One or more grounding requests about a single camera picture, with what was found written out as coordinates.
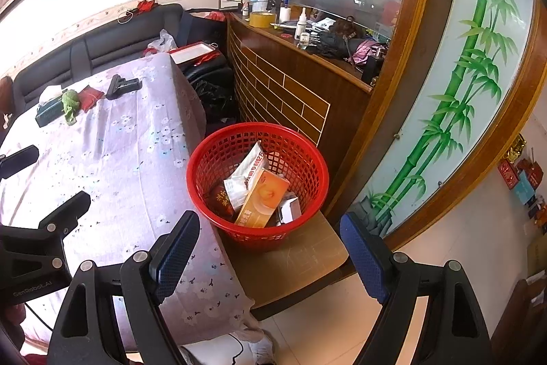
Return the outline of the red white plastic bag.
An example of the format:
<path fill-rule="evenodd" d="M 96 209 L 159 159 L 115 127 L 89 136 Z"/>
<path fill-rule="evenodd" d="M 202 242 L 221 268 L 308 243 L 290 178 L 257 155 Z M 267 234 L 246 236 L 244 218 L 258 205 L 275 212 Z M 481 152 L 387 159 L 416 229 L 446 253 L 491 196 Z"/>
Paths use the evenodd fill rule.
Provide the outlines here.
<path fill-rule="evenodd" d="M 254 182 L 256 174 L 261 169 L 268 170 L 269 161 L 266 153 L 262 150 L 262 141 L 256 141 L 250 152 L 244 157 L 236 170 L 229 177 L 230 181 L 241 182 L 249 189 Z"/>

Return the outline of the orange cardboard box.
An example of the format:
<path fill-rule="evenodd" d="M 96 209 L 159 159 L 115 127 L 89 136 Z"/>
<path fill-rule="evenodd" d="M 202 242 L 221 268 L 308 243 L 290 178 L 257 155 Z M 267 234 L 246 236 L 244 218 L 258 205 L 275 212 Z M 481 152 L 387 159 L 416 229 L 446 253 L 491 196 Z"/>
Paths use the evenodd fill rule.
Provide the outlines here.
<path fill-rule="evenodd" d="M 289 186 L 290 182 L 280 175 L 266 169 L 259 170 L 235 224 L 247 228 L 264 228 Z"/>

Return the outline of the red foil bag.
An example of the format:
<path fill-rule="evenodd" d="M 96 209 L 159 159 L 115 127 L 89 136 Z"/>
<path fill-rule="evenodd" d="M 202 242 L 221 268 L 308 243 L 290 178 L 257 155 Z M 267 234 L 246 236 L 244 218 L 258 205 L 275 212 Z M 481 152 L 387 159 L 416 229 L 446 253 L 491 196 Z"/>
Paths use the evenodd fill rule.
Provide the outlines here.
<path fill-rule="evenodd" d="M 217 182 L 211 188 L 211 191 L 208 192 L 205 198 L 205 202 L 208 209 L 216 216 L 228 221 L 234 220 L 235 211 L 224 188 L 223 182 Z"/>

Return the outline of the white medicine box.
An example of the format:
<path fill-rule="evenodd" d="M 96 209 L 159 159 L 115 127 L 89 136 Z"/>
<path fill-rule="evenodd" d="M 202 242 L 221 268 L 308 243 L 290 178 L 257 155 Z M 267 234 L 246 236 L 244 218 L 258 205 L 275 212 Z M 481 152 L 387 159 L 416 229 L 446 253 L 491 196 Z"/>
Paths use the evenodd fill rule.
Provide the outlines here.
<path fill-rule="evenodd" d="M 224 180 L 224 190 L 234 211 L 239 211 L 248 195 L 248 186 L 244 176 L 230 177 Z"/>

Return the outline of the red white paper box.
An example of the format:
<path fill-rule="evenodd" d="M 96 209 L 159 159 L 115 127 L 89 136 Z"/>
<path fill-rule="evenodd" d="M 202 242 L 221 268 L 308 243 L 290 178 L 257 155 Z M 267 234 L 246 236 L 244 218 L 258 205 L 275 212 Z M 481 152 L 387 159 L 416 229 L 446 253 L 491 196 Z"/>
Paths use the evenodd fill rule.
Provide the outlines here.
<path fill-rule="evenodd" d="M 293 192 L 285 194 L 278 207 L 279 222 L 289 224 L 301 216 L 301 204 Z"/>

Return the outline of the dark green tissue box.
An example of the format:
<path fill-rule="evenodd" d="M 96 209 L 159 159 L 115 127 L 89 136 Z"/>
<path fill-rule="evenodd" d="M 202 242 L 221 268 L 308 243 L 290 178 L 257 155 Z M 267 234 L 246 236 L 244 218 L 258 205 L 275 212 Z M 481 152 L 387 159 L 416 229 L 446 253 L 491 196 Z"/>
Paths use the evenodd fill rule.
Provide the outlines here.
<path fill-rule="evenodd" d="M 40 94 L 35 117 L 40 128 L 63 115 L 62 95 L 63 89 L 60 85 L 49 85 Z"/>

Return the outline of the wooden stool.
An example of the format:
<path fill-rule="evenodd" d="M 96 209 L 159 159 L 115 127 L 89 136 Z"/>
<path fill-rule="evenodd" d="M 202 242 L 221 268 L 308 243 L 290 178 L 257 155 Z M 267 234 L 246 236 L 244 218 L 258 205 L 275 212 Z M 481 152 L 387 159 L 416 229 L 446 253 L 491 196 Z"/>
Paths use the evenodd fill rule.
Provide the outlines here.
<path fill-rule="evenodd" d="M 343 277 L 349 255 L 322 213 L 289 233 L 270 251 L 247 249 L 223 235 L 228 258 L 246 295 L 251 314 L 263 321 Z"/>

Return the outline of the green crumpled cloth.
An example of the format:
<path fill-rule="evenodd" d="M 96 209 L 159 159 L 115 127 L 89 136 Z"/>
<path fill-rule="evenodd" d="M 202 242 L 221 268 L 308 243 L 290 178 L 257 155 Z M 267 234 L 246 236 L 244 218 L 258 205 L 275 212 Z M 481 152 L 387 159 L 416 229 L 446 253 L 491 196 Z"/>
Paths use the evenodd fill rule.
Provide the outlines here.
<path fill-rule="evenodd" d="M 66 90 L 62 93 L 61 103 L 63 106 L 64 118 L 66 119 L 67 124 L 72 126 L 76 123 L 76 117 L 81 109 L 79 93 L 75 90 Z"/>

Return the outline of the red flat pouch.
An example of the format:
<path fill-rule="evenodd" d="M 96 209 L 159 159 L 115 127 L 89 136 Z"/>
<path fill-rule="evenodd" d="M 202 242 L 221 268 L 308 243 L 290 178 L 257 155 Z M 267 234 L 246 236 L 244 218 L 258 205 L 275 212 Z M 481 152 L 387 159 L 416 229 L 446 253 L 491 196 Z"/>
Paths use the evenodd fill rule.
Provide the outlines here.
<path fill-rule="evenodd" d="M 78 93 L 80 109 L 82 109 L 84 113 L 87 113 L 97 104 L 99 100 L 104 97 L 104 95 L 105 94 L 102 91 L 96 90 L 90 85 L 87 85 Z"/>

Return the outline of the floral purple tablecloth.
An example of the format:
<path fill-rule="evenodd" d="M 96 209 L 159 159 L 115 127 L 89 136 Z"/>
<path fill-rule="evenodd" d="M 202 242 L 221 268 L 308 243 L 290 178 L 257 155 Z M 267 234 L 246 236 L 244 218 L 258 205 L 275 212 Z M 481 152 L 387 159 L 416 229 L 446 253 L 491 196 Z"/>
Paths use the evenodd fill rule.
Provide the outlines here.
<path fill-rule="evenodd" d="M 137 79 L 141 89 L 101 99 L 73 125 L 61 117 L 39 128 L 33 107 L 15 120 L 1 148 L 11 155 L 34 144 L 40 152 L 35 164 L 2 181 L 1 225 L 36 228 L 73 195 L 90 195 L 89 210 L 64 240 L 72 274 L 87 259 L 104 266 L 148 251 L 185 211 L 196 210 L 185 182 L 206 128 L 196 92 L 167 54 L 119 65 L 69 89 L 106 91 L 115 74 Z M 199 220 L 200 236 L 184 274 L 160 306 L 177 344 L 258 328 L 250 314 L 254 303 L 219 233 L 205 217 Z"/>

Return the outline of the red plastic mesh basket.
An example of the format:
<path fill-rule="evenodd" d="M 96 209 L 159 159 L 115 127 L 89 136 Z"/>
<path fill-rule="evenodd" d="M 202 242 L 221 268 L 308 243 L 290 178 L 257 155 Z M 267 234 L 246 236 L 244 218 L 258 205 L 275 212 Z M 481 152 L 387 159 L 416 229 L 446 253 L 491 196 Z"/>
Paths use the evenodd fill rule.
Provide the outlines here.
<path fill-rule="evenodd" d="M 247 122 L 198 145 L 186 184 L 200 216 L 247 250 L 270 251 L 320 210 L 329 174 L 319 150 L 302 135 Z"/>

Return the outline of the black toy gun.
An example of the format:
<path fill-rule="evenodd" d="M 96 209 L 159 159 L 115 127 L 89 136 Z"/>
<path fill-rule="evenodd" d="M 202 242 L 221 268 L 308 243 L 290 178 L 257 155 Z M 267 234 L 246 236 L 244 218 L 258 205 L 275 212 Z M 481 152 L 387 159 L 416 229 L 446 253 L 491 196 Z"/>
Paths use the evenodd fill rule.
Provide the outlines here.
<path fill-rule="evenodd" d="M 138 91 L 141 88 L 142 81 L 139 79 L 134 78 L 127 80 L 119 74 L 115 74 L 110 80 L 106 97 L 108 100 L 114 100 L 126 93 Z"/>

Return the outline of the wooden brick pattern counter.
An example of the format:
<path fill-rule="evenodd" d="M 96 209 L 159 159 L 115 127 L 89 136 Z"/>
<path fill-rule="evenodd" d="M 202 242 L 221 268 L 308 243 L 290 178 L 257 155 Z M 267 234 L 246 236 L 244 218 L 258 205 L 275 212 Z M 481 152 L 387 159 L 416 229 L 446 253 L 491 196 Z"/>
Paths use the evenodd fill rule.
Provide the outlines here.
<path fill-rule="evenodd" d="M 235 70 L 241 119 L 290 128 L 321 152 L 330 178 L 327 212 L 348 175 L 343 160 L 358 134 L 370 86 L 274 30 L 250 27 L 237 14 L 228 16 L 227 57 Z"/>

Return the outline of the bamboo painted glass panel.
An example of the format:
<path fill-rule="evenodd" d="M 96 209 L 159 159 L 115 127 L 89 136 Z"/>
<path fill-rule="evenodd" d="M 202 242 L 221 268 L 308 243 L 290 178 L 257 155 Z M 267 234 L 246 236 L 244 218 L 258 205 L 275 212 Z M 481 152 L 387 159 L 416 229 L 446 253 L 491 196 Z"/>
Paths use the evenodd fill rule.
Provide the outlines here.
<path fill-rule="evenodd" d="M 408 220 L 469 156 L 517 76 L 534 0 L 452 0 L 416 100 L 350 210 L 381 237 Z"/>

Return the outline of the yellow tape roll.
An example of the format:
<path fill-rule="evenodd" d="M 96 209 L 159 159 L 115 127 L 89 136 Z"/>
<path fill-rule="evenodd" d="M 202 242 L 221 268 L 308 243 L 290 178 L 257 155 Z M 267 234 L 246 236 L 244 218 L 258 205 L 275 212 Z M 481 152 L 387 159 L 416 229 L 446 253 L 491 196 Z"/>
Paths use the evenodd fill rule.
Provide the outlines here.
<path fill-rule="evenodd" d="M 258 29 L 268 29 L 275 23 L 275 14 L 271 12 L 251 12 L 249 24 L 250 27 Z"/>

